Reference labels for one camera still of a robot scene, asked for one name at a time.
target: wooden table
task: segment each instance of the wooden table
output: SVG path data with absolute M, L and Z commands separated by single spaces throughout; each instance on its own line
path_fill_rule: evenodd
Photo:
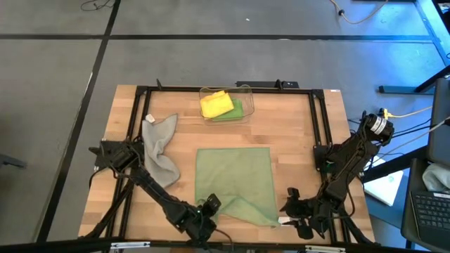
M 107 140 L 124 140 L 135 90 L 136 86 L 117 87 L 105 130 L 104 138 Z M 341 143 L 349 137 L 341 93 L 338 90 L 325 90 L 324 93 L 333 142 Z M 181 178 L 167 189 L 170 195 L 195 204 L 195 155 L 198 148 L 239 147 L 270 148 L 278 209 L 286 202 L 288 187 L 298 188 L 302 198 L 317 194 L 321 180 L 314 166 L 312 147 L 315 140 L 307 96 L 254 93 L 253 98 L 255 112 L 249 122 L 208 126 L 203 123 L 200 116 L 198 93 L 152 92 L 149 111 L 157 122 L 174 113 L 179 114 L 176 132 L 165 149 L 165 155 L 172 159 L 181 172 Z M 134 133 L 139 129 L 142 108 L 143 96 Z M 321 136 L 324 138 L 320 110 L 317 110 L 317 115 Z M 94 177 L 79 235 L 86 235 L 100 221 L 110 206 L 114 187 L 115 179 L 110 170 L 106 169 Z M 349 188 L 356 205 L 356 212 L 352 218 L 364 235 L 374 240 L 361 183 L 353 180 Z M 346 201 L 346 208 L 350 213 L 349 198 Z M 120 217 L 121 210 L 117 213 L 113 235 L 118 234 Z M 342 240 L 340 223 L 335 223 L 337 238 Z M 297 236 L 297 231 L 292 226 L 259 227 L 224 215 L 219 217 L 218 228 L 227 232 L 234 242 L 330 243 L 328 233 L 325 240 L 317 234 L 312 240 L 303 240 Z M 161 207 L 138 187 L 135 188 L 132 198 L 126 238 L 186 241 L 188 236 L 179 233 L 169 224 Z M 228 239 L 220 233 L 213 233 L 210 242 L 228 242 Z

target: clear plastic container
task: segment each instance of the clear plastic container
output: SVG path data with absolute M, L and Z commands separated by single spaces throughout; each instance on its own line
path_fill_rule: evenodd
M 233 102 L 234 109 L 229 112 L 225 112 L 222 115 L 219 115 L 214 118 L 208 118 L 203 115 L 201 106 L 200 106 L 200 114 L 205 120 L 206 124 L 238 124 L 247 122 L 250 118 L 250 115 L 255 111 L 255 107 L 253 105 L 253 95 L 252 88 L 250 86 L 244 84 L 241 87 L 236 88 L 218 88 L 211 89 L 208 87 L 203 87 L 199 92 L 199 103 L 200 100 L 206 96 L 210 96 L 213 93 L 218 91 L 225 91 Z

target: gray towel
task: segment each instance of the gray towel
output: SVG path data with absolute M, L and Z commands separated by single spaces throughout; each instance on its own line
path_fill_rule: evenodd
M 422 180 L 429 191 L 450 193 L 450 168 L 437 163 L 423 172 Z
M 178 115 L 169 116 L 162 122 L 151 124 L 142 121 L 142 138 L 145 147 L 145 164 L 150 175 L 163 188 L 172 185 L 180 178 L 180 171 L 166 156 L 162 155 L 164 147 L 172 139 Z

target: concrete floor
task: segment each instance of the concrete floor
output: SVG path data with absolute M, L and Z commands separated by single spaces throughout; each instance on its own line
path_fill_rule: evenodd
M 0 34 L 102 34 L 109 8 L 83 12 L 84 1 L 2 0 Z M 357 19 L 378 2 L 338 1 Z M 422 0 L 429 7 L 429 0 Z M 448 42 L 432 8 L 442 45 Z M 389 3 L 361 25 L 337 20 L 328 1 L 123 1 L 113 34 L 427 35 L 416 7 Z M 100 41 L 0 40 L 0 153 L 28 162 L 0 170 L 0 244 L 34 240 Z M 298 81 L 340 89 L 348 118 L 380 107 L 404 114 L 432 104 L 431 96 L 382 95 L 383 84 L 418 85 L 444 67 L 429 41 L 110 41 L 101 65 L 49 240 L 77 237 L 94 156 L 118 84 L 232 86 L 237 80 Z M 424 122 L 430 112 L 395 119 L 396 129 Z M 399 145 L 411 136 L 393 140 Z M 426 138 L 403 147 L 408 152 Z M 397 228 L 373 220 L 383 245 L 403 247 Z

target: green towel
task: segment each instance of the green towel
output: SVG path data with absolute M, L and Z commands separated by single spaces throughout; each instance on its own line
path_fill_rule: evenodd
M 279 226 L 269 148 L 199 149 L 195 201 L 211 193 L 226 214 L 258 226 Z
M 225 112 L 222 115 L 212 118 L 212 121 L 225 121 L 225 120 L 236 120 L 242 119 L 244 117 L 244 109 L 242 107 L 242 101 L 237 98 L 232 98 L 234 109 L 229 112 Z

